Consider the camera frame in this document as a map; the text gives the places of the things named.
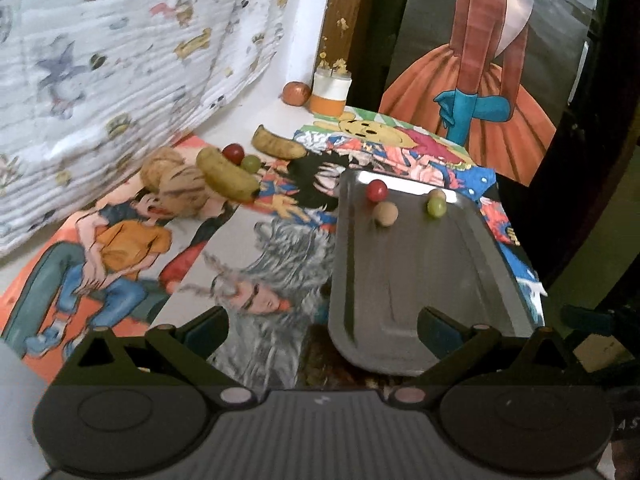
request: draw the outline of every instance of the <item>orange dress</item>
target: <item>orange dress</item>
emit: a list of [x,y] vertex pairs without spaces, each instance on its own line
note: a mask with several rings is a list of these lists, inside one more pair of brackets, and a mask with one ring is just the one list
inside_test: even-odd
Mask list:
[[503,123],[473,119],[465,147],[476,164],[528,186],[556,127],[520,77],[529,25],[492,62],[504,28],[507,0],[456,0],[451,39],[413,63],[385,91],[380,113],[416,124],[441,137],[447,130],[433,99],[459,89],[479,97],[499,95],[511,105]]

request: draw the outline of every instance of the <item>green pants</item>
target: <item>green pants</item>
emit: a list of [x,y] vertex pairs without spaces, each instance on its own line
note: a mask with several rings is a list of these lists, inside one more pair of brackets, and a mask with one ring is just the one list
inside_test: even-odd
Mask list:
[[[71,267],[83,263],[84,249],[80,244],[57,242],[45,251],[31,271],[20,298],[2,330],[2,339],[20,358],[26,353],[24,340],[38,333],[60,290],[66,272]],[[131,313],[131,317],[151,323],[169,299],[169,295],[155,280],[139,282],[145,287],[147,296]],[[104,292],[94,290],[89,297],[102,301]]]

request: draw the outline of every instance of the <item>gray metal tray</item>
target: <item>gray metal tray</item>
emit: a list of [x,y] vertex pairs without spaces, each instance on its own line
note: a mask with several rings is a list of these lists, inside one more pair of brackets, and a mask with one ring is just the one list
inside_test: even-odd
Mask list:
[[[366,187],[389,188],[398,220],[372,218]],[[356,366],[416,376],[438,359],[418,339],[418,313],[431,306],[470,326],[490,324],[503,335],[534,329],[507,263],[476,204],[452,190],[441,219],[424,211],[434,186],[369,171],[340,176],[340,200],[328,329],[335,347]]]

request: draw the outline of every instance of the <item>red ball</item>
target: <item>red ball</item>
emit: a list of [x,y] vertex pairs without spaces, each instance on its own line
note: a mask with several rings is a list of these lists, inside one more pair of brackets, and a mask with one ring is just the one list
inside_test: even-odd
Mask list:
[[381,180],[372,180],[367,184],[367,198],[372,202],[382,202],[389,195],[389,188]]
[[230,144],[222,150],[222,154],[227,160],[230,160],[236,166],[240,166],[244,158],[244,148],[240,144]]

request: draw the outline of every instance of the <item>jar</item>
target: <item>jar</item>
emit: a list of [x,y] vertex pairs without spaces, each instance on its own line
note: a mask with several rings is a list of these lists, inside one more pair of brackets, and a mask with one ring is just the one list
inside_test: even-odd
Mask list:
[[316,69],[309,110],[319,115],[340,117],[347,104],[350,86],[351,72],[338,74],[335,70]]

